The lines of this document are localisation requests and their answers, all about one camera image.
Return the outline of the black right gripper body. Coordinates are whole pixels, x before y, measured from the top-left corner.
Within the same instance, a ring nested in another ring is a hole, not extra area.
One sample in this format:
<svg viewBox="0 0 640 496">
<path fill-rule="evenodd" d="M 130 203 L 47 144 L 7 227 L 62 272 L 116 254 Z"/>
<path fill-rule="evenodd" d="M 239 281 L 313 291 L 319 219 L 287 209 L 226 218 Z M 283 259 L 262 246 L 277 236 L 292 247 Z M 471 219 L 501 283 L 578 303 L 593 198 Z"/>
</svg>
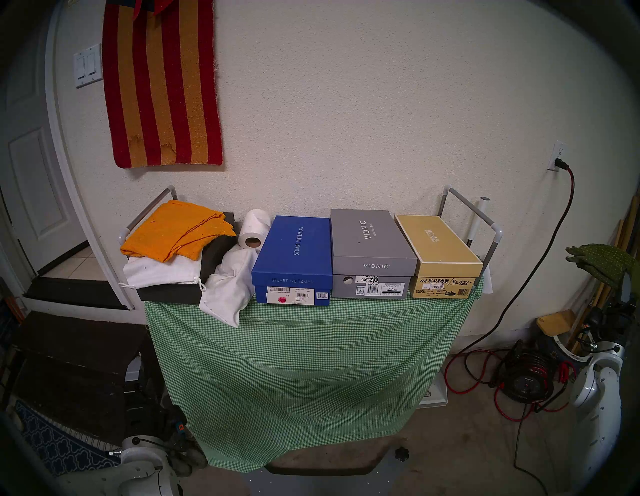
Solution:
<svg viewBox="0 0 640 496">
<path fill-rule="evenodd" d="M 593 342 L 629 345 L 631 333 L 638 327 L 637 305 L 638 299 L 631 297 L 628 302 L 614 299 L 604 308 L 593 307 L 587 313 L 587 332 Z"/>
</svg>

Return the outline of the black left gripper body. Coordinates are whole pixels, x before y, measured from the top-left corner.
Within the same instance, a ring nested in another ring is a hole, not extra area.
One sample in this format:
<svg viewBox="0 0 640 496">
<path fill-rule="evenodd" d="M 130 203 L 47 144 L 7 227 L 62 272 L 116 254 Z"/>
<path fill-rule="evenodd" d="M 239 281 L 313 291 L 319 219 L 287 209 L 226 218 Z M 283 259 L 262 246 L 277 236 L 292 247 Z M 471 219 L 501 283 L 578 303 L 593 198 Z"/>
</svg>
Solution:
<svg viewBox="0 0 640 496">
<path fill-rule="evenodd" d="M 187 440 L 187 418 L 176 404 L 164 407 L 144 395 L 125 398 L 125 437 L 148 436 L 179 444 Z"/>
</svg>

